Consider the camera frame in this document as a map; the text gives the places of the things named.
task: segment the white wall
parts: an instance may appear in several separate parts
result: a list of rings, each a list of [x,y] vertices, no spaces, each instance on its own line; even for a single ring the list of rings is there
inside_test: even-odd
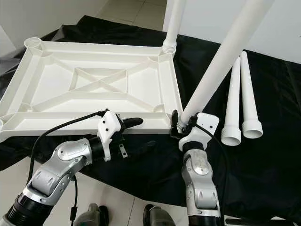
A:
[[[221,43],[246,0],[187,0],[180,34]],[[174,0],[168,0],[167,31]],[[275,0],[245,49],[301,63],[301,1]]]
[[[62,24],[95,16],[108,0],[0,0],[0,25],[16,48],[29,37],[41,37]]]
[[[14,50],[16,50],[14,44],[0,26],[0,57],[3,57]]]

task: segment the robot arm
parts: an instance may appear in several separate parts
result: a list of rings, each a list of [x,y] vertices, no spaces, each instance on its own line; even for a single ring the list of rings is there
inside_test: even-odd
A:
[[[14,205],[0,220],[0,226],[43,225],[75,173],[98,158],[109,161],[111,141],[121,139],[126,128],[142,122],[140,118],[121,120],[119,115],[106,111],[98,124],[97,137],[60,144],[51,158],[35,172]],[[124,157],[124,148],[119,150]]]
[[[218,123],[219,119],[216,116],[198,113],[191,117],[179,141],[180,150],[185,152],[182,177],[186,185],[186,204],[190,226],[221,225],[220,205],[212,181],[213,171],[205,152],[211,137],[198,128],[200,126],[214,134]]]

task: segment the black cable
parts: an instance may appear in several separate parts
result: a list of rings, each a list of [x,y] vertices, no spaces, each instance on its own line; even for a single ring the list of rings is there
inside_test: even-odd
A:
[[[59,125],[59,126],[56,126],[56,127],[52,128],[52,129],[46,131],[46,132],[43,133],[41,136],[39,136],[38,139],[34,142],[34,145],[33,145],[33,147],[32,147],[32,154],[31,154],[31,160],[30,160],[29,174],[28,174],[28,179],[27,179],[27,183],[26,183],[26,184],[28,184],[28,182],[29,182],[29,181],[31,180],[31,178],[32,178],[32,174],[33,174],[33,166],[34,166],[34,159],[35,159],[35,152],[36,152],[37,144],[38,144],[38,142],[39,142],[44,136],[46,136],[46,135],[48,135],[49,133],[51,133],[51,132],[53,132],[53,131],[55,131],[55,130],[58,130],[58,129],[62,128],[62,127],[71,125],[71,124],[76,123],[76,122],[79,122],[79,121],[83,121],[83,120],[85,120],[85,119],[94,117],[94,116],[96,116],[96,115],[103,117],[103,115],[104,115],[105,112],[106,112],[106,111],[95,112],[95,113],[86,115],[86,116],[84,116],[84,117],[81,117],[81,118],[78,118],[78,119],[74,119],[74,120],[68,121],[68,122],[66,122],[66,123],[63,123],[63,124],[61,124],[61,125]]]
[[[214,139],[218,143],[218,145],[221,147],[221,150],[222,150],[222,155],[223,155],[224,161],[225,161],[225,177],[224,177],[224,187],[222,188],[221,217],[222,217],[222,224],[225,225],[224,213],[225,213],[225,206],[226,206],[226,194],[227,194],[227,190],[228,190],[228,173],[229,173],[229,159],[228,159],[228,155],[227,155],[226,150],[224,149],[224,147],[220,143],[220,141],[213,134],[211,134],[205,128],[197,125],[196,123],[195,123],[195,126],[197,128],[199,128],[200,130],[202,130],[203,132],[205,132],[206,134],[208,134],[212,139]]]
[[[78,196],[78,187],[77,187],[77,179],[76,176],[73,176],[74,179],[74,185],[75,185],[75,200],[74,200],[74,206],[71,208],[70,213],[70,220],[71,220],[71,226],[74,224],[74,220],[76,217],[76,211],[77,211],[77,196]]]

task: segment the ribbed pipe end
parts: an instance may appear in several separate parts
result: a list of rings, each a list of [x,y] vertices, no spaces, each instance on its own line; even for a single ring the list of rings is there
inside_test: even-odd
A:
[[[244,136],[249,139],[260,138],[263,135],[262,125],[258,120],[244,121],[242,129]]]
[[[237,146],[241,142],[241,131],[235,126],[225,126],[222,129],[221,141],[228,146]]]
[[[174,54],[176,51],[177,44],[168,45],[165,41],[163,42],[162,51],[167,54]]]

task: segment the tiled floor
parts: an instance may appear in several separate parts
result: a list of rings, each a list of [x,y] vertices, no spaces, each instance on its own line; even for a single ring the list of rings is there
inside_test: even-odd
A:
[[[30,158],[25,158],[15,165],[0,172],[0,216],[3,216],[26,183]],[[35,170],[40,166],[35,163]],[[188,225],[186,208],[147,202],[125,193],[105,183],[77,173],[79,195],[77,216],[87,211],[90,203],[105,205],[109,209],[110,226],[143,226],[143,210],[148,204],[158,205],[167,210],[177,226]],[[57,205],[53,208],[44,226],[68,226],[71,206],[74,203],[74,184],[71,182]]]
[[[101,19],[162,31],[167,0],[109,0]]]

